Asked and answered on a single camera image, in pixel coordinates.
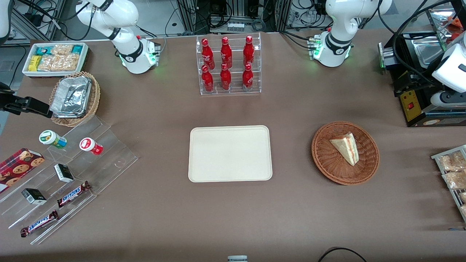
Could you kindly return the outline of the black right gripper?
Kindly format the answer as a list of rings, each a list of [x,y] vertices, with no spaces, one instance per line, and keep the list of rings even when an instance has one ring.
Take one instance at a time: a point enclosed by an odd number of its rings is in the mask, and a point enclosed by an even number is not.
[[[0,110],[15,113],[16,115],[20,115],[23,113],[33,113],[37,115],[42,115],[46,118],[51,118],[53,116],[53,112],[50,111],[50,106],[42,102],[38,99],[32,98],[27,96],[25,98],[20,98],[18,96],[13,95],[14,92],[10,89],[10,87],[4,83],[0,83]],[[6,106],[9,103],[15,102],[16,110],[7,109]]]

